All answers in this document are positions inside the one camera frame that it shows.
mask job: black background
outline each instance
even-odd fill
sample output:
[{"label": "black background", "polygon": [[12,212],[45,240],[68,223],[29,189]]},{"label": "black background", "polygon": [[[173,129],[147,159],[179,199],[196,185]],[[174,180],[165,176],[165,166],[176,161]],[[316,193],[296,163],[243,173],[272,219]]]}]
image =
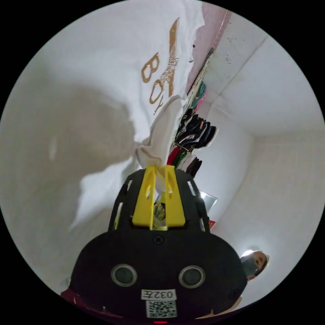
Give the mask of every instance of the black background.
[{"label": "black background", "polygon": [[[242,5],[235,5],[230,1],[216,3],[244,16],[275,38],[299,65],[320,106],[323,106],[324,34],[321,30],[324,31],[324,15],[316,2],[309,1],[307,5],[293,4],[286,7],[280,5],[284,2],[275,4],[259,1],[256,4],[245,2]],[[80,1],[42,2],[41,5],[20,5],[11,2],[6,3],[4,7],[3,3],[2,107],[22,70],[52,36],[76,19],[107,4],[109,2],[100,1],[87,1],[87,5]],[[218,319],[200,320],[197,323],[317,321],[321,317],[321,303],[324,301],[324,241],[321,240],[323,223],[321,220],[314,239],[298,265],[269,295],[240,312],[233,312]],[[20,256],[3,218],[1,243],[1,253],[4,255],[1,263],[1,313],[2,318],[7,318],[7,322],[105,324],[70,306],[36,277]]]}]

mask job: pink wall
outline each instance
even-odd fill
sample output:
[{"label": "pink wall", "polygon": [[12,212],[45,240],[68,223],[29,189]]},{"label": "pink wall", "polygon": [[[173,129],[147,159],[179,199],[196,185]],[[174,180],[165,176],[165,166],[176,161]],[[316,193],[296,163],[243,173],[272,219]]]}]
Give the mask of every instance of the pink wall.
[{"label": "pink wall", "polygon": [[214,4],[203,2],[202,12],[205,25],[196,32],[196,48],[193,49],[194,66],[187,82],[187,92],[193,84],[210,49],[218,46],[229,21],[231,12]]}]

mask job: circular sensor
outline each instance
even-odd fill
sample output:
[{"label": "circular sensor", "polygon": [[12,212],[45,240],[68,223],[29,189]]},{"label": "circular sensor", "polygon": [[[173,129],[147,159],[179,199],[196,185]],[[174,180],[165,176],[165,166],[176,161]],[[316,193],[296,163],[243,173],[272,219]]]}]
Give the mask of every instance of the circular sensor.
[{"label": "circular sensor", "polygon": [[127,264],[119,264],[112,269],[112,280],[121,287],[132,286],[137,279],[136,271]]},{"label": "circular sensor", "polygon": [[185,267],[179,274],[180,284],[188,289],[199,287],[205,280],[205,273],[199,266],[191,265]]}]

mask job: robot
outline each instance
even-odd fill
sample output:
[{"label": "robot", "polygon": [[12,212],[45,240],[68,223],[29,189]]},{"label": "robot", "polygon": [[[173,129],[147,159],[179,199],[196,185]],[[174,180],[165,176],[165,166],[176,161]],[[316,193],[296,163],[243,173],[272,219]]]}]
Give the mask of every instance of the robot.
[{"label": "robot", "polygon": [[[159,173],[167,230],[153,229]],[[193,178],[173,166],[150,166],[126,179],[108,231],[83,248],[69,288],[92,310],[118,315],[112,323],[189,324],[231,308],[246,285],[235,250],[210,233]]]}]

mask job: dark red fabric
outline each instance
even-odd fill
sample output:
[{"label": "dark red fabric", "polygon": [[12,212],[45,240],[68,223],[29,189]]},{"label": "dark red fabric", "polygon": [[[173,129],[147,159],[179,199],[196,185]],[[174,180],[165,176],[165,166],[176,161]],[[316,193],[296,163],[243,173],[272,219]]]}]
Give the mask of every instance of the dark red fabric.
[{"label": "dark red fabric", "polygon": [[123,318],[122,316],[114,315],[114,314],[110,313],[107,310],[96,310],[96,309],[93,309],[93,308],[87,306],[83,302],[81,297],[79,295],[77,295],[76,293],[74,293],[71,289],[67,289],[67,290],[63,291],[60,296],[62,298],[64,298],[65,300],[67,300],[68,302],[70,302],[71,304],[75,304],[77,307],[84,308],[84,309],[87,309],[89,311],[93,311],[93,312],[96,312],[98,314],[106,315],[106,316],[109,316],[109,317]]},{"label": "dark red fabric", "polygon": [[171,165],[173,160],[175,159],[175,157],[177,156],[178,152],[180,150],[180,147],[176,147],[171,153],[170,155],[168,156],[168,159],[167,159],[167,165]]}]

